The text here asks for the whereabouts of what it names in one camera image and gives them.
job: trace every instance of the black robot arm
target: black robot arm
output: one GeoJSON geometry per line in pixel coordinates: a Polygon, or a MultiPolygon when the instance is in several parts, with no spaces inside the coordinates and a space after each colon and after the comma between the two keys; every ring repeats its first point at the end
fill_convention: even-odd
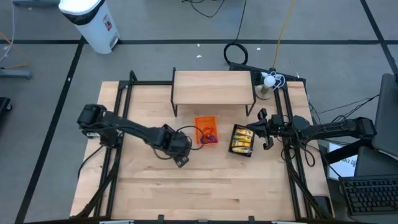
{"type": "Polygon", "coordinates": [[[86,105],[77,123],[82,133],[89,136],[98,133],[100,144],[115,147],[118,137],[123,133],[141,138],[146,144],[156,150],[163,151],[168,158],[174,159],[178,167],[183,167],[188,161],[192,142],[181,131],[175,132],[167,124],[161,128],[148,128],[108,111],[103,105],[86,105]]]}
{"type": "Polygon", "coordinates": [[[351,136],[358,139],[372,139],[376,134],[373,122],[368,118],[346,119],[339,123],[311,125],[305,118],[294,116],[289,122],[284,122],[280,115],[272,115],[267,120],[267,110],[263,108],[257,114],[258,122],[246,125],[261,138],[266,139],[264,149],[273,146],[270,136],[296,138],[299,141],[312,139],[327,139],[351,136]]]}

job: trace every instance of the paper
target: paper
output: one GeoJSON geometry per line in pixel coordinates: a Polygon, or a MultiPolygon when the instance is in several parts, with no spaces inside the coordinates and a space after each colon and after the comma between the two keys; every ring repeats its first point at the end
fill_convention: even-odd
{"type": "MultiPolygon", "coordinates": [[[[342,146],[339,146],[337,144],[329,143],[329,151],[332,152],[336,149],[341,148],[342,146]]],[[[355,173],[355,166],[356,166],[356,160],[358,156],[351,156],[346,159],[342,159],[334,164],[331,164],[331,166],[334,168],[334,170],[339,173],[340,176],[342,177],[352,177],[354,176],[355,173]]],[[[334,180],[338,180],[337,174],[330,168],[328,167],[328,177],[334,180]]]]}

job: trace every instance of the keyboard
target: keyboard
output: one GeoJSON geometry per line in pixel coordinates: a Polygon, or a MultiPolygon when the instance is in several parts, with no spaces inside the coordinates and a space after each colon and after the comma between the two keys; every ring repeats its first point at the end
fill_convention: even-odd
{"type": "Polygon", "coordinates": [[[339,181],[350,215],[398,213],[398,175],[343,177],[339,181]]]}
{"type": "MultiPolygon", "coordinates": [[[[266,69],[256,68],[256,67],[252,67],[252,66],[248,66],[248,65],[241,65],[239,63],[233,63],[233,62],[231,62],[229,64],[229,70],[230,71],[250,71],[251,78],[253,79],[254,85],[261,85],[262,84],[261,72],[270,73],[270,71],[266,70],[266,69]]],[[[305,86],[305,79],[304,78],[297,78],[295,76],[286,75],[286,74],[280,73],[278,71],[277,71],[277,73],[283,75],[287,82],[288,81],[301,81],[301,82],[304,83],[304,86],[305,86]]]]}

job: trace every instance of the trash can lid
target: trash can lid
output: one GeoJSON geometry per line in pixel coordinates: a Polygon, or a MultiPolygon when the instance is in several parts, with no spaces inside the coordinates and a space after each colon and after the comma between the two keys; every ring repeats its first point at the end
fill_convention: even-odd
{"type": "Polygon", "coordinates": [[[103,0],[61,0],[58,5],[63,13],[80,16],[93,10],[103,0]]]}

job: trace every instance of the orange basket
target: orange basket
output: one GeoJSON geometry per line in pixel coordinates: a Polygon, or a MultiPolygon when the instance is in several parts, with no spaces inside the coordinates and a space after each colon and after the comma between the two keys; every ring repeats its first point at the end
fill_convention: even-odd
{"type": "Polygon", "coordinates": [[[195,126],[203,131],[204,136],[199,130],[195,130],[195,140],[197,144],[206,146],[218,143],[217,122],[215,116],[201,116],[195,118],[195,126]]]}

